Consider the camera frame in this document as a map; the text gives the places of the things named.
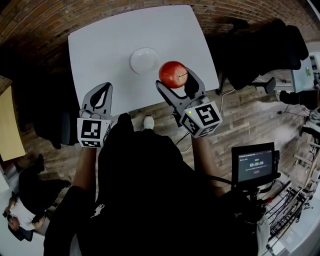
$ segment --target wooden floor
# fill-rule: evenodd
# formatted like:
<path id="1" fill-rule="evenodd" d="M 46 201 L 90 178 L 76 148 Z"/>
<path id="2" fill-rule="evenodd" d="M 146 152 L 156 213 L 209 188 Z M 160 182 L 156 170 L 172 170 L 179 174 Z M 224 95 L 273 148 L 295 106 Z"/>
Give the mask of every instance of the wooden floor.
<path id="1" fill-rule="evenodd" d="M 233 88 L 226 84 L 223 93 L 230 92 Z M 215 101 L 218 108 L 221 106 L 222 97 L 214 91 L 209 91 L 211 101 Z M 274 93 L 266 94 L 256 90 L 254 86 L 247 86 L 240 91 L 233 91 L 223 97 L 222 124 L 214 134 L 209 135 L 212 157 L 215 159 L 220 175 L 231 179 L 231 148 L 250 144 L 274 142 L 275 149 L 280 150 L 279 170 L 290 174 L 293 169 L 293 155 L 299 146 L 299 128 L 306 116 L 300 105 L 289 106 L 288 112 L 298 115 L 282 113 L 287 105 L 277 102 Z M 186 129 L 178 128 L 171 110 L 166 103 L 159 103 L 130 112 L 134 129 L 142 129 L 143 119 L 146 115 L 154 118 L 154 131 L 160 135 L 169 136 L 173 142 L 177 142 L 186 133 Z M 55 149 L 48 140 L 44 140 L 35 134 L 32 125 L 22 133 L 23 143 L 28 154 L 19 161 L 19 164 L 28 165 L 38 154 L 43 154 L 45 162 L 44 179 L 62 178 L 72 180 L 75 172 L 81 147 L 63 145 L 60 150 Z M 190 135 L 179 145 L 180 151 L 185 151 L 191 144 Z M 192 168 L 192 148 L 183 153 L 185 162 Z"/>

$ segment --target monitor screen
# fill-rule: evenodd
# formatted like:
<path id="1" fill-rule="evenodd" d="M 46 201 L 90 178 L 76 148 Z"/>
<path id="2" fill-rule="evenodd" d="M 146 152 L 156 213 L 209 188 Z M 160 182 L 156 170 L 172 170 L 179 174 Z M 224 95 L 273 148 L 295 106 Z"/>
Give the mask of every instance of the monitor screen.
<path id="1" fill-rule="evenodd" d="M 272 150 L 240 154 L 238 156 L 238 182 L 249 181 L 272 174 Z"/>

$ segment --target wall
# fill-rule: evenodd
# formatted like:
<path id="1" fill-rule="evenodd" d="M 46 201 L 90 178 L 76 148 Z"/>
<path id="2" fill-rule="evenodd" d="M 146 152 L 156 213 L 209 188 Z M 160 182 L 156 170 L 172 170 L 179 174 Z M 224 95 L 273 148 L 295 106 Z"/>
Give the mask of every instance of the wall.
<path id="1" fill-rule="evenodd" d="M 225 33 L 233 18 L 259 26 L 279 18 L 297 26 L 306 42 L 320 40 L 320 24 L 305 0 L 11 0 L 0 14 L 0 44 L 27 62 L 65 71 L 71 32 L 119 13 L 177 4 L 192 6 L 205 35 Z"/>

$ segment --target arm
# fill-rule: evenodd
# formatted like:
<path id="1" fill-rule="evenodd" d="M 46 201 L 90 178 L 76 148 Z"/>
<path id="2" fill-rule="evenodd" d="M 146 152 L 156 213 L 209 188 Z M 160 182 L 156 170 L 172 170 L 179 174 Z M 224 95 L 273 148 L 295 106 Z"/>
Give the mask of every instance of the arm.
<path id="1" fill-rule="evenodd" d="M 14 197 L 10 197 L 9 199 L 9 205 L 7 208 L 5 208 L 5 212 L 7 214 L 10 214 L 10 209 L 12 209 L 16 205 L 16 199 Z"/>
<path id="2" fill-rule="evenodd" d="M 73 179 L 73 186 L 82 188 L 84 191 L 96 192 L 96 154 L 97 149 L 83 147 L 76 172 Z"/>
<path id="3" fill-rule="evenodd" d="M 219 177 L 218 166 L 213 157 L 210 143 L 207 137 L 191 138 L 194 158 L 194 169 L 207 175 Z M 210 180 L 214 193 L 220 197 L 225 192 L 224 184 L 216 180 Z"/>
<path id="4" fill-rule="evenodd" d="M 46 219 L 46 217 L 45 216 L 43 216 L 38 222 L 36 222 L 36 223 L 30 223 L 29 225 L 28 225 L 28 227 L 30 227 L 30 229 L 28 228 L 28 229 L 26 229 L 26 230 L 33 230 L 33 229 L 38 229 L 38 228 L 41 228 L 43 225 L 44 225 L 44 223 L 45 223 L 45 219 Z"/>
<path id="5" fill-rule="evenodd" d="M 92 216 L 91 206 L 96 195 L 96 154 L 96 148 L 82 148 L 72 187 L 55 210 L 45 233 L 44 256 L 69 255 L 74 235 Z"/>

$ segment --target white table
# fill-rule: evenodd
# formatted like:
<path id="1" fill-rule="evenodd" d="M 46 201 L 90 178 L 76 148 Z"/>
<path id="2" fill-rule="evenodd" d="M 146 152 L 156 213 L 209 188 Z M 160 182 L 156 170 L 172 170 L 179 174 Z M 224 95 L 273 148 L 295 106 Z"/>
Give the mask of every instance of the white table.
<path id="1" fill-rule="evenodd" d="M 158 71 L 140 75 L 130 66 L 137 49 L 159 54 L 159 68 L 179 61 L 194 71 L 206 90 L 219 87 L 215 65 L 197 18 L 188 5 L 125 12 L 85 26 L 68 37 L 75 91 L 80 106 L 87 92 L 110 82 L 111 115 L 140 109 L 164 99 L 156 89 Z"/>

